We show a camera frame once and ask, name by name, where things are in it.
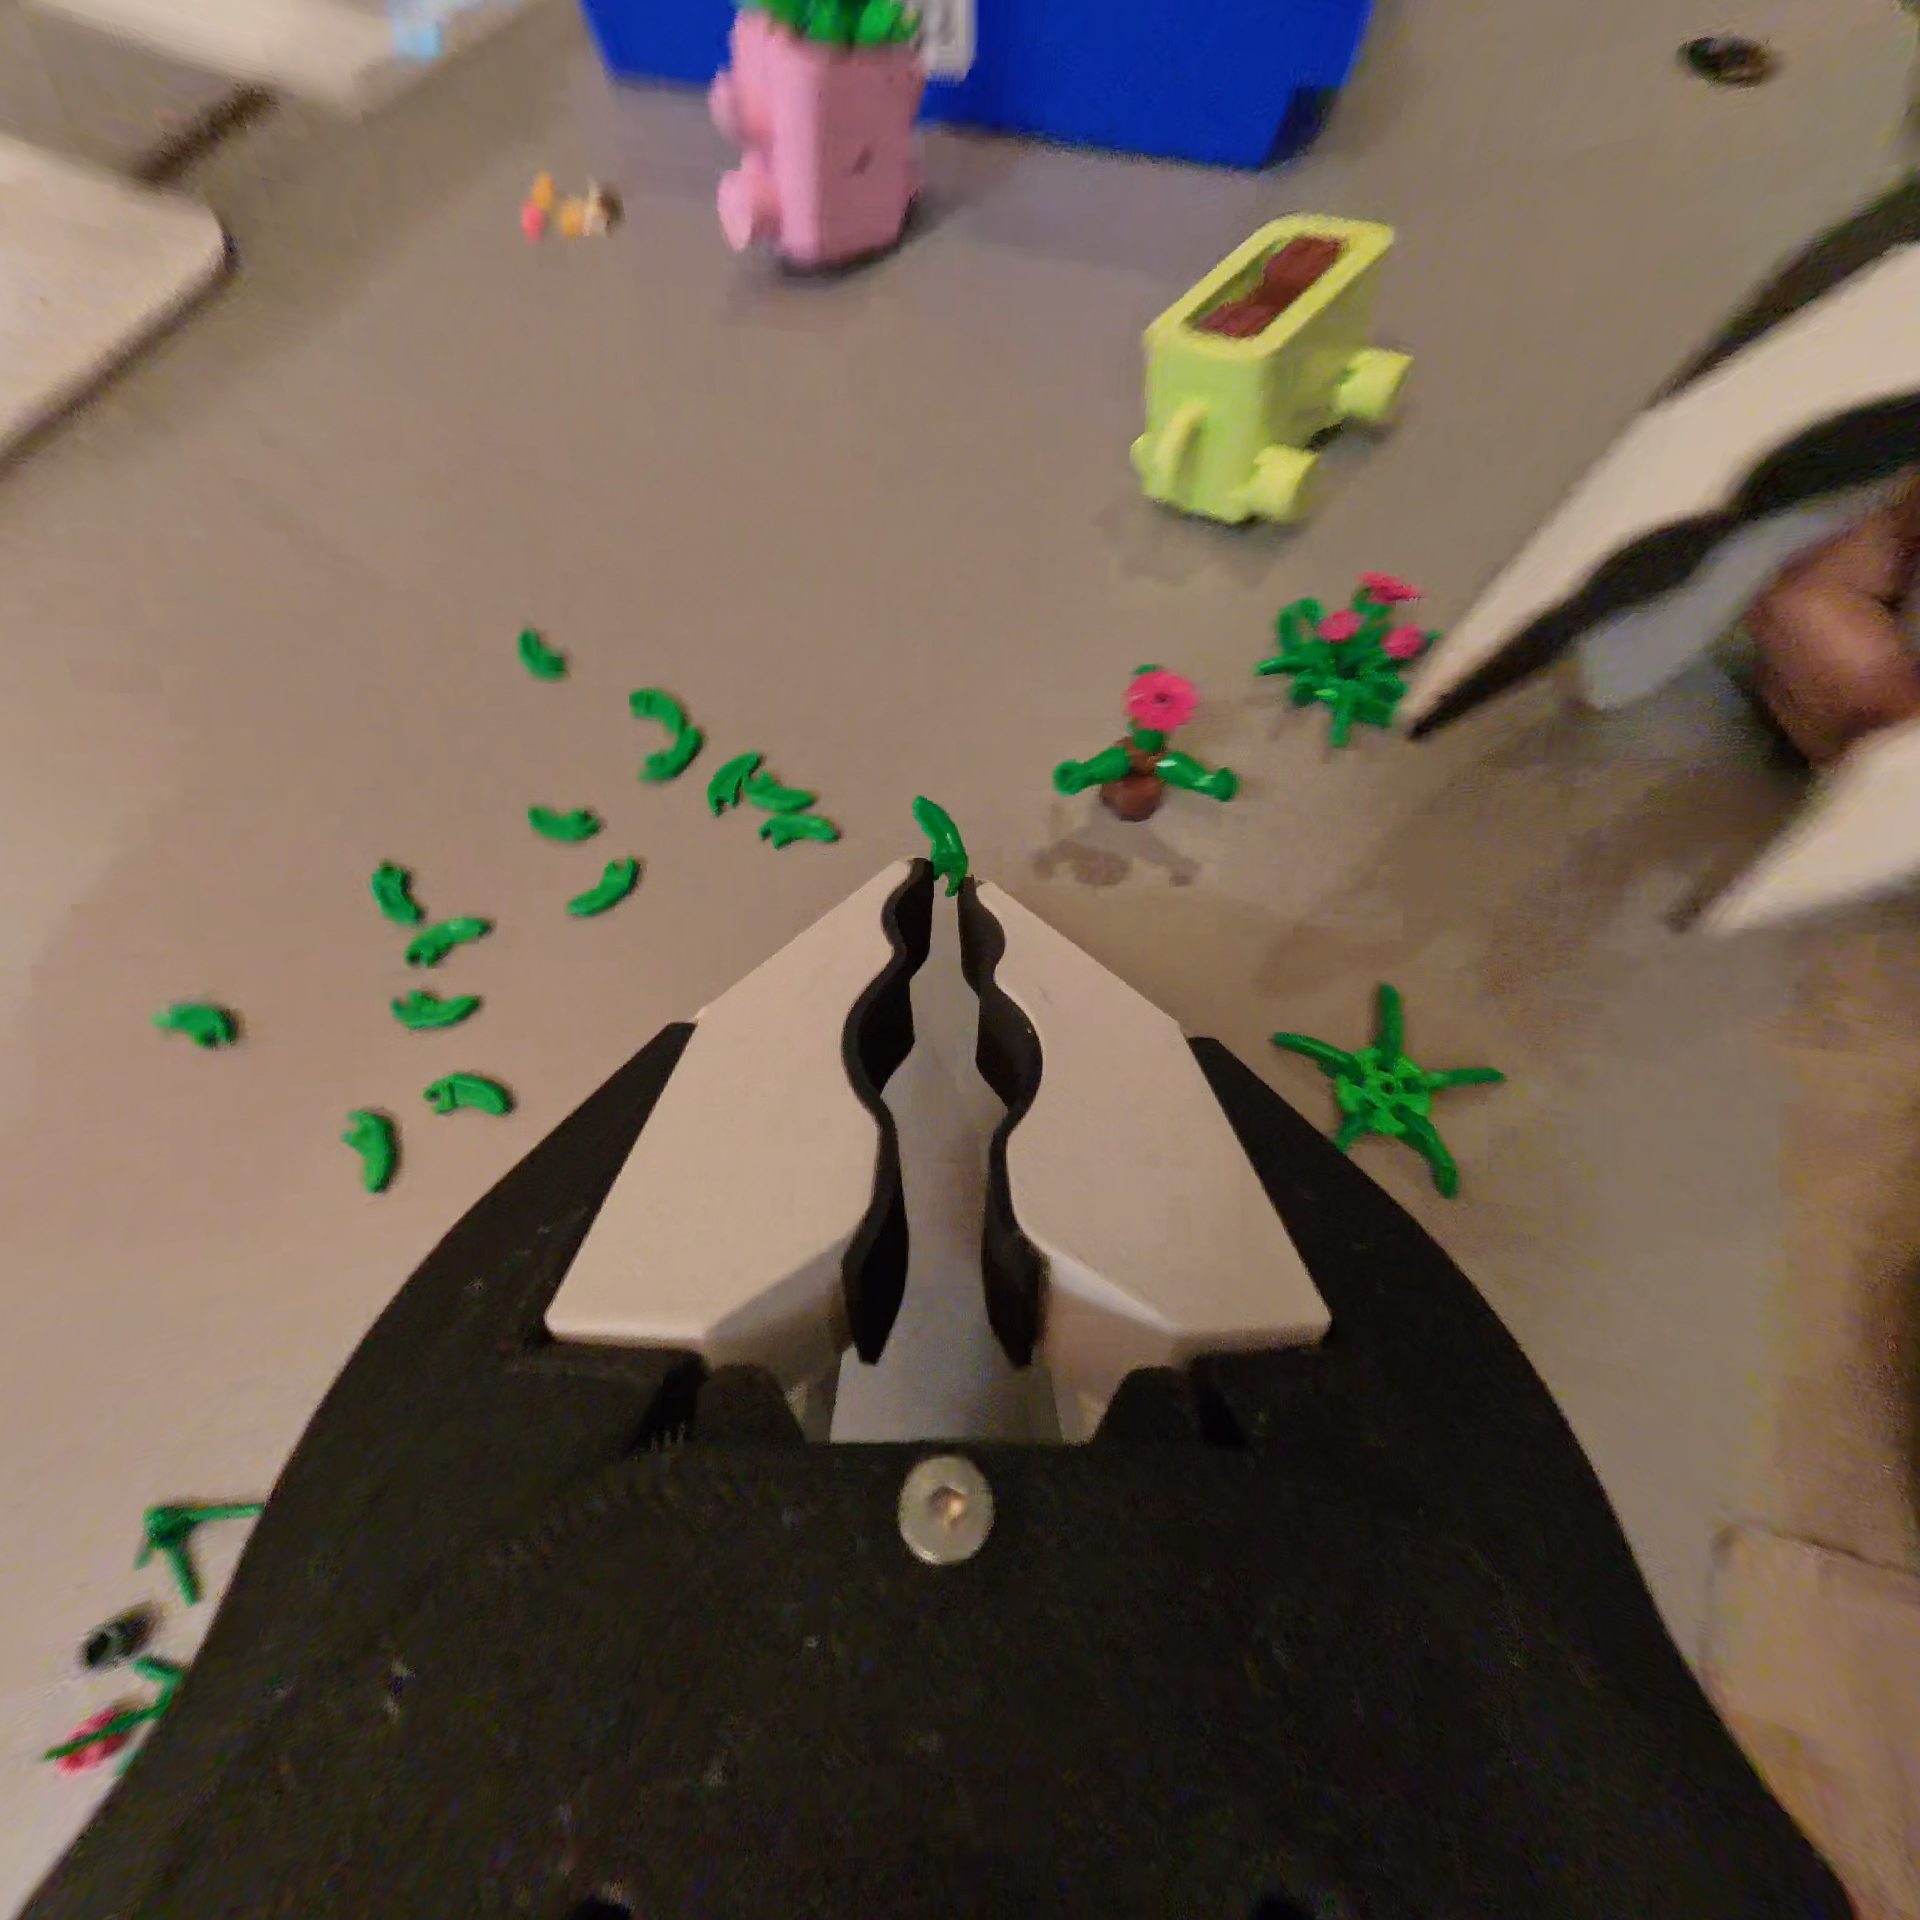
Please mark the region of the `small orange and pink bricks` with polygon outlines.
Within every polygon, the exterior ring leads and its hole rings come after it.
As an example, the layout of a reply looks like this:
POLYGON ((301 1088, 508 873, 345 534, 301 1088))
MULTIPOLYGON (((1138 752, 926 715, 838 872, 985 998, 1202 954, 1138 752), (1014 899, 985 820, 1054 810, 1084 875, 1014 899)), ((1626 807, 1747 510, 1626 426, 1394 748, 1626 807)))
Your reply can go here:
POLYGON ((552 174, 539 174, 520 202, 520 234, 533 246, 553 239, 606 239, 622 222, 622 214, 622 196, 603 184, 592 180, 585 193, 565 194, 552 174))

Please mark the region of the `pink brick pot figure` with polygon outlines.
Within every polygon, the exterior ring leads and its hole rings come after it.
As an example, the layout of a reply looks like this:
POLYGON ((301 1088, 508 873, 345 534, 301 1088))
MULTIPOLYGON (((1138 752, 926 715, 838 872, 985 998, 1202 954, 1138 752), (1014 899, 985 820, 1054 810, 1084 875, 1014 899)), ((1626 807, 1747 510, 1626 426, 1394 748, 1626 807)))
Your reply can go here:
POLYGON ((921 196, 921 14, 899 2, 739 4, 708 113, 736 160, 716 187, 736 255, 845 272, 894 249, 921 196))

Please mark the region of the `group of loose green leaves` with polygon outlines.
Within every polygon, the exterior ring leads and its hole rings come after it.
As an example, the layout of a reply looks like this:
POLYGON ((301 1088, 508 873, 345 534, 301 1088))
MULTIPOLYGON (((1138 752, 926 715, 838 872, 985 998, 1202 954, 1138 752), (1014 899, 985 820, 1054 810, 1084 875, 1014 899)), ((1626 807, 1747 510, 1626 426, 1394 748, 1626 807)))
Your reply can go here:
MULTIPOLYGON (((569 659, 538 630, 517 636, 517 662, 522 671, 542 684, 565 682, 569 659)), ((664 745, 640 764, 640 780, 670 784, 682 780, 702 756, 706 737, 693 723, 685 707, 665 688, 635 688, 629 697, 632 715, 659 727, 664 745)), ((819 798, 801 786, 779 780, 756 752, 728 760, 708 776, 705 788, 708 815, 720 818, 733 810, 760 815, 760 840, 769 849, 832 847, 838 842, 838 826, 822 816, 819 798)), ((525 823, 533 835, 552 847, 573 849, 590 844, 606 820, 592 807, 530 806, 525 823)), ((571 921, 594 921, 612 908, 625 905, 640 887, 640 859, 635 855, 612 858, 592 887, 565 904, 571 921)), ((368 896, 378 914, 404 932, 402 964, 412 972, 438 969, 467 947, 481 945, 494 931, 485 918, 429 919, 417 895, 414 875, 396 863, 379 863, 368 880, 368 896)), ((426 988, 390 1000, 390 1017, 408 1034, 441 1034, 472 1023, 482 1011, 474 994, 443 994, 426 988)), ((150 1027, 169 1039, 206 1051, 232 1050, 242 1039, 242 1017, 226 1004, 213 1000, 168 1001, 150 1015, 150 1027)), ((482 1072, 443 1072, 422 1092, 422 1104, 435 1115, 482 1113, 509 1118, 515 1113, 513 1091, 482 1072)), ((386 1112, 350 1112, 344 1146, 355 1155, 356 1177, 366 1193, 386 1193, 401 1175, 402 1139, 401 1122, 386 1112)))

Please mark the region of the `green spiky plant base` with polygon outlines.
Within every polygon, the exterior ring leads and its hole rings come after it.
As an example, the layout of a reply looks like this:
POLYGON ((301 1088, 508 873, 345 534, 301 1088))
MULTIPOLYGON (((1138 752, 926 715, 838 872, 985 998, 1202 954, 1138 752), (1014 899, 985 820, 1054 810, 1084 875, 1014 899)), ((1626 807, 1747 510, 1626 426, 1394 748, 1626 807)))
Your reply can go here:
POLYGON ((1432 1187, 1454 1201, 1461 1171, 1433 1122, 1433 1104, 1454 1091, 1500 1088, 1507 1075, 1491 1065, 1427 1067, 1408 1055, 1406 1041, 1406 1004, 1392 984, 1376 985, 1372 1039, 1361 1048, 1338 1048, 1300 1031, 1268 1035, 1273 1050, 1307 1060, 1329 1081, 1340 1113, 1333 1132, 1338 1153, 1349 1155, 1364 1139, 1402 1144, 1422 1160, 1432 1187))

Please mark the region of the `pile of small flower bricks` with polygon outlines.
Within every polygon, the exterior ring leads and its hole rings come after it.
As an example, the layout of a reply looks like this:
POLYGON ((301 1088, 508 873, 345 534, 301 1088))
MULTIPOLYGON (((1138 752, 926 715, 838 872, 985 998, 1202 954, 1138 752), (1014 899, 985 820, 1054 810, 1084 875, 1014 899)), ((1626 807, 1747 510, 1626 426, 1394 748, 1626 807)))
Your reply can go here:
POLYGON ((139 1513, 132 1590, 75 1644, 77 1707, 40 1751, 75 1782, 124 1772, 176 1705, 268 1500, 149 1505, 139 1513))

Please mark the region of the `green bush with pink flowers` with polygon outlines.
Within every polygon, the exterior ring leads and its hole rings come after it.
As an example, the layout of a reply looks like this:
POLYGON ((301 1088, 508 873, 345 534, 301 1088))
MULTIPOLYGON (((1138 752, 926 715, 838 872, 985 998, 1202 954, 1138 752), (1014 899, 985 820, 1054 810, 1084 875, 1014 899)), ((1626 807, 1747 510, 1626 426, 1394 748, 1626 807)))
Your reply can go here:
POLYGON ((1275 614, 1256 678, 1284 684, 1292 708, 1324 714, 1329 748, 1344 752, 1356 734, 1394 727, 1413 671, 1437 643, 1422 609, 1414 584, 1378 570, 1363 572, 1342 606, 1296 598, 1275 614))

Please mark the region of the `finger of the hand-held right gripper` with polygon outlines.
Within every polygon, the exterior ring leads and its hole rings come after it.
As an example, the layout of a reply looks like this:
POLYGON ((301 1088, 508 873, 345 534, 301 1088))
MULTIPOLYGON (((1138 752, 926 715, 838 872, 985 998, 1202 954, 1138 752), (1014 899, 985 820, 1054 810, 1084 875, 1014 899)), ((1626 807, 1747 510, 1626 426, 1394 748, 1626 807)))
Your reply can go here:
POLYGON ((1917 251, 1891 247, 1654 401, 1441 640, 1429 737, 1572 663, 1614 712, 1685 674, 1834 499, 1916 462, 1917 251))
POLYGON ((1685 905, 1681 932, 1756 932, 1873 905, 1916 886, 1917 729, 1861 739, 1730 879, 1685 905))

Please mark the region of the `pale flat board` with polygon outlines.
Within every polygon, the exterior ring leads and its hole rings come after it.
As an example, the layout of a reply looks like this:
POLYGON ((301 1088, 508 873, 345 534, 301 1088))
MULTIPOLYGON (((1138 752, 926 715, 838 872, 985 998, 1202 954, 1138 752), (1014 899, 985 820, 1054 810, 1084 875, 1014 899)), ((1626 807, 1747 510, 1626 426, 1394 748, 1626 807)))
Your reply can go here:
POLYGON ((382 107, 530 2, 35 2, 100 41, 332 113, 382 107))
POLYGON ((2 457, 14 460, 232 266, 188 194, 2 137, 2 457))

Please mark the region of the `lime green brick pot figure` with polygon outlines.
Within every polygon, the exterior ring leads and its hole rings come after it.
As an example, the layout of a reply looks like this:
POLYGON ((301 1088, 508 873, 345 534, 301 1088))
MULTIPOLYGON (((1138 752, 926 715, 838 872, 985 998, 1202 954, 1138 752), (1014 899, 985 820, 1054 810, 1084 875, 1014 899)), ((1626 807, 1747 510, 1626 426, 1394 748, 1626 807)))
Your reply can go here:
POLYGON ((1218 523, 1306 516, 1326 440, 1385 426, 1410 356, 1376 342, 1390 224, 1293 214, 1144 332, 1141 494, 1218 523))

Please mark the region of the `person's right hand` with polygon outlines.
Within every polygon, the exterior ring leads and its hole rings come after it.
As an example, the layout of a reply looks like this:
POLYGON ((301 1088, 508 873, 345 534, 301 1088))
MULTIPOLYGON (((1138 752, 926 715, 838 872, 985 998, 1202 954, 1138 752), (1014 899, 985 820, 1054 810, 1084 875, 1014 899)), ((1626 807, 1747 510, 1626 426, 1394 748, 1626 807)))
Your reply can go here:
POLYGON ((1812 769, 1917 714, 1917 474, 1845 530, 1797 555, 1744 618, 1756 690, 1812 769))

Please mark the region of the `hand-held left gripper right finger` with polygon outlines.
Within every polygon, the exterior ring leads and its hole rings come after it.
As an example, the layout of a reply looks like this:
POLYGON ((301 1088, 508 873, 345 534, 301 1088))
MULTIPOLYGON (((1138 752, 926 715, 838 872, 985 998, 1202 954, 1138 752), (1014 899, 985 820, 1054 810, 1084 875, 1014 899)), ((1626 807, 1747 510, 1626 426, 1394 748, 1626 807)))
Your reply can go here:
POLYGON ((1001 1104, 987 1316, 1061 1439, 1085 1444, 1133 1375, 1320 1344, 1331 1308, 1181 1027, 995 882, 955 921, 1001 1104))

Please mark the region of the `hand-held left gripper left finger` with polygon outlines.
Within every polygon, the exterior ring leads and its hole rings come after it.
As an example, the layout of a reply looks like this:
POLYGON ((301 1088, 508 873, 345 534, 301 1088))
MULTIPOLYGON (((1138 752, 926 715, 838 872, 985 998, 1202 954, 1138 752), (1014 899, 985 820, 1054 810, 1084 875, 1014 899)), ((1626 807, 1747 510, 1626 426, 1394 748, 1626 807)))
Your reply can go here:
POLYGON ((547 1308, 552 1338, 769 1375, 828 1440, 844 1355, 873 1362, 908 1270, 899 1130, 932 870, 901 859, 694 1017, 547 1308))

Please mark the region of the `pink flower on brown stem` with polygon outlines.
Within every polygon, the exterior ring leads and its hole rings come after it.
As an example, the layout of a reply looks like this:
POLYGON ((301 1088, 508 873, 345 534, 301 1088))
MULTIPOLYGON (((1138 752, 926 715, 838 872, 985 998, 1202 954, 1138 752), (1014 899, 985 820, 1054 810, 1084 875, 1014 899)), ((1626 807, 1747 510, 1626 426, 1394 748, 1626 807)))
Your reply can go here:
POLYGON ((1144 826, 1169 795, 1228 806, 1242 783, 1228 766, 1206 766, 1178 745, 1198 714, 1195 686, 1158 663, 1141 665, 1123 696, 1125 731, 1084 760, 1064 760, 1051 770, 1051 791, 1065 801, 1092 793, 1125 826, 1144 826))

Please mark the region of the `blue plastic bin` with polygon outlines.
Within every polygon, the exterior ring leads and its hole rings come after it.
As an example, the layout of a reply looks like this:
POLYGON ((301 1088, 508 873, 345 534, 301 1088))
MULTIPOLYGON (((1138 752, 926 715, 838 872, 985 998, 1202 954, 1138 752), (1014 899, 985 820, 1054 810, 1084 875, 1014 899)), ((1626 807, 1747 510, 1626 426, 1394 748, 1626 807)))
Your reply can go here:
POLYGON ((1051 147, 1258 171, 1310 147, 1369 2, 904 4, 921 118, 1051 147))

